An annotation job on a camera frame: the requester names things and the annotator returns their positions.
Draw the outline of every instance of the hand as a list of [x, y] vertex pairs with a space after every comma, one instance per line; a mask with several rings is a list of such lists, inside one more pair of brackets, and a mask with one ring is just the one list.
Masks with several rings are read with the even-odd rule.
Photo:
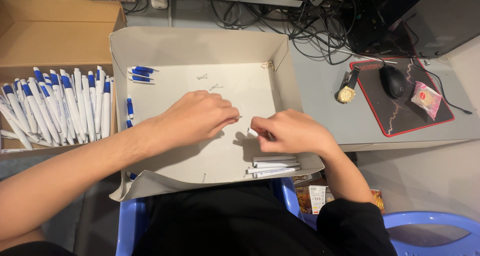
[[[332, 134], [308, 114], [292, 109], [265, 119], [254, 117], [250, 127], [258, 132], [262, 152], [313, 152], [321, 157], [340, 150]], [[268, 131], [276, 141], [268, 141]]]
[[238, 116], [238, 109], [220, 94], [195, 91], [186, 93], [164, 113], [147, 119], [145, 124], [150, 127], [152, 138], [157, 140], [153, 145], [167, 142], [167, 149], [172, 149], [213, 138], [226, 125], [236, 123]]

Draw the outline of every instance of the desk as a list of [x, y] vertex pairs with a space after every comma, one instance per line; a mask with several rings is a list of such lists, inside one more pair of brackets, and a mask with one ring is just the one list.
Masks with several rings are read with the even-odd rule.
[[[222, 11], [220, 3], [218, 5], [215, 3], [215, 7]], [[245, 15], [245, 18], [242, 18], [241, 22], [252, 19], [250, 15], [246, 15], [245, 11], [243, 12], [242, 15]], [[221, 29], [216, 24], [216, 18], [208, 0], [172, 0], [171, 14], [173, 27]], [[168, 26], [168, 11], [149, 7], [144, 13], [127, 16], [127, 21], [128, 26], [165, 27]], [[274, 26], [279, 30], [284, 28], [282, 23]], [[261, 23], [246, 30], [273, 32]], [[309, 44], [297, 44], [297, 46], [307, 54], [318, 54]], [[325, 61], [315, 61], [303, 56], [291, 42], [290, 48], [305, 113], [327, 127], [344, 151], [418, 148], [480, 139], [480, 119], [475, 114], [465, 89], [449, 63], [431, 60], [431, 65], [427, 69], [441, 77], [445, 93], [451, 103], [468, 109], [474, 114], [466, 115], [451, 107], [455, 116], [454, 121], [389, 138], [382, 134], [360, 90], [357, 90], [355, 99], [348, 104], [342, 105], [334, 99], [345, 71], [350, 71], [350, 63], [363, 58], [351, 57], [347, 62], [331, 66]], [[344, 53], [336, 53], [332, 59], [335, 62], [345, 57], [347, 55]]]

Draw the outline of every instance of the watch face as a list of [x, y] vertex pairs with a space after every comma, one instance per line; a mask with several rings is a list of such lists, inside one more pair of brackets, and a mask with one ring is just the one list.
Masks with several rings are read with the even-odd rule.
[[352, 98], [355, 96], [355, 90], [350, 87], [344, 87], [338, 93], [338, 100], [346, 103], [352, 101]]

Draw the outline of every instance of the computer case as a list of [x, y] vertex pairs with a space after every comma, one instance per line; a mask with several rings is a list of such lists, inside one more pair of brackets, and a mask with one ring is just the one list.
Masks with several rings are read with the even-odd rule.
[[342, 20], [363, 55], [436, 57], [480, 34], [480, 0], [346, 0]]

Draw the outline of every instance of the black shirt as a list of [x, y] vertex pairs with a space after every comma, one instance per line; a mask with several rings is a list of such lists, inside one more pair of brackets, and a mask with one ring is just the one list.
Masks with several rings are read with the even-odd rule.
[[[133, 256], [396, 255], [374, 204], [345, 199], [327, 203], [315, 231], [286, 210], [269, 186], [259, 180], [150, 198], [150, 225]], [[38, 241], [0, 252], [7, 255], [73, 253]]]

